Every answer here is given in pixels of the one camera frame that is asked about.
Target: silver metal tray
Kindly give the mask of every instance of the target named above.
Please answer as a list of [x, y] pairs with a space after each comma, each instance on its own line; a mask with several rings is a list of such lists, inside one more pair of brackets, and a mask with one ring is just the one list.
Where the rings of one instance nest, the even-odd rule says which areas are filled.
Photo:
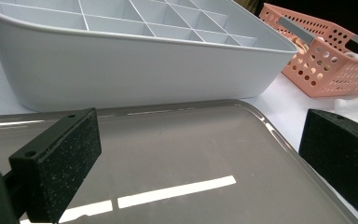
[[[65, 114], [0, 116], [0, 171], [9, 170], [9, 155]], [[62, 223], [358, 223], [244, 102], [98, 115], [103, 154]]]

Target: compartment divider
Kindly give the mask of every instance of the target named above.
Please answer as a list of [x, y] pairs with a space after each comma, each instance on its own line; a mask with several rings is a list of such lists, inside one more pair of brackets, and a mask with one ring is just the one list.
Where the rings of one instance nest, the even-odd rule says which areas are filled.
[[257, 38], [246, 35], [229, 35], [243, 47], [253, 47]]
[[[83, 31], [88, 31], [85, 28], [86, 27], [86, 23], [84, 21], [82, 14], [77, 13], [77, 12], [69, 12], [69, 11], [62, 11], [62, 10], [57, 10], [57, 9], [51, 9], [51, 8], [44, 8], [44, 7], [30, 7], [30, 6], [25, 6], [25, 5], [18, 5], [18, 4], [12, 4], [12, 3], [5, 3], [5, 2], [0, 2], [0, 6], [2, 8], [2, 14], [9, 16], [10, 18], [16, 19], [16, 20], [20, 20], [20, 21], [26, 21], [26, 22], [31, 22], [31, 23], [35, 23], [35, 24], [39, 24], [39, 25], [46, 25], [46, 26], [53, 26], [53, 27], [57, 27], [57, 28], [66, 28], [66, 29], [75, 29], [75, 30], [83, 30]], [[46, 15], [41, 16], [40, 14], [37, 17], [34, 18], [38, 18], [38, 19], [42, 19], [39, 21], [35, 21], [35, 20], [30, 20], [29, 15], [27, 16], [23, 16], [22, 14], [17, 14], [16, 15], [16, 10], [14, 11], [14, 14], [11, 14], [13, 11], [10, 11], [10, 9], [8, 9], [7, 11], [5, 10], [6, 7], [12, 7], [12, 8], [18, 8], [20, 10], [29, 10], [30, 12], [35, 13], [36, 11], [38, 11], [39, 13], [50, 13], [50, 14], [55, 14], [55, 16], [60, 15], [64, 16], [65, 18], [61, 18], [60, 20], [54, 21], [54, 20], [47, 20]], [[71, 17], [75, 18], [75, 17], [79, 17], [79, 19], [82, 21], [82, 23], [78, 23], [76, 24], [76, 20], [68, 20], [68, 19], [72, 19]]]
[[152, 29], [150, 29], [150, 26], [147, 24], [147, 22], [145, 21], [145, 18], [144, 18], [144, 17], [142, 16], [142, 14], [139, 12], [138, 8], [136, 8], [136, 6], [133, 4], [132, 0], [130, 0], [130, 3], [131, 3], [131, 5], [133, 6], [133, 8], [135, 8], [136, 13], [138, 13], [138, 15], [139, 15], [139, 17], [141, 17], [142, 21], [146, 24], [147, 29], [149, 29], [150, 32], [152, 33], [152, 35], [153, 35], [154, 37], [156, 37], [155, 33], [153, 32]]
[[168, 5], [168, 7], [170, 7], [170, 8], [180, 17], [180, 19], [182, 19], [182, 20], [187, 24], [187, 26], [189, 27], [189, 29], [191, 29], [191, 30], [194, 31], [193, 27], [191, 27], [191, 25], [188, 24], [188, 22], [175, 10], [175, 8], [173, 8], [173, 7], [171, 6], [171, 4], [167, 4], [167, 5]]
[[221, 13], [210, 12], [210, 11], [205, 11], [205, 10], [202, 10], [202, 9], [201, 9], [201, 11], [202, 11], [203, 13], [205, 13], [205, 15], [206, 15], [209, 19], [211, 19], [217, 26], [219, 26], [222, 30], [224, 30], [224, 31], [226, 32], [226, 34], [230, 35], [230, 33], [229, 33], [221, 24], [219, 24], [220, 22], [217, 22], [216, 20], [214, 20], [214, 19], [210, 16], [210, 14], [208, 14], [208, 12], [209, 12], [209, 13], [216, 14], [216, 15], [219, 14], [219, 15], [226, 16], [226, 17], [228, 17], [228, 15], [224, 15], [224, 14], [221, 14]]
[[87, 29], [87, 31], [89, 31], [90, 30], [89, 25], [87, 24], [87, 20], [86, 20], [86, 17], [84, 15], [84, 12], [83, 12], [83, 7], [81, 6], [81, 2], [80, 2], [80, 0], [77, 0], [77, 2], [79, 4], [79, 6], [80, 6], [81, 15], [83, 16], [84, 23], [86, 24], [86, 29]]

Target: black foam block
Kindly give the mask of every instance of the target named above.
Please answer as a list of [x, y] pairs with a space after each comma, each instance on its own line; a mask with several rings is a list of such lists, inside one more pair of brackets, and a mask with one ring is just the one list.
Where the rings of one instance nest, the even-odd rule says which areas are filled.
[[9, 161], [26, 187], [26, 212], [33, 222], [58, 222], [101, 155], [95, 109], [60, 119]]
[[358, 123], [310, 109], [299, 154], [358, 210]]

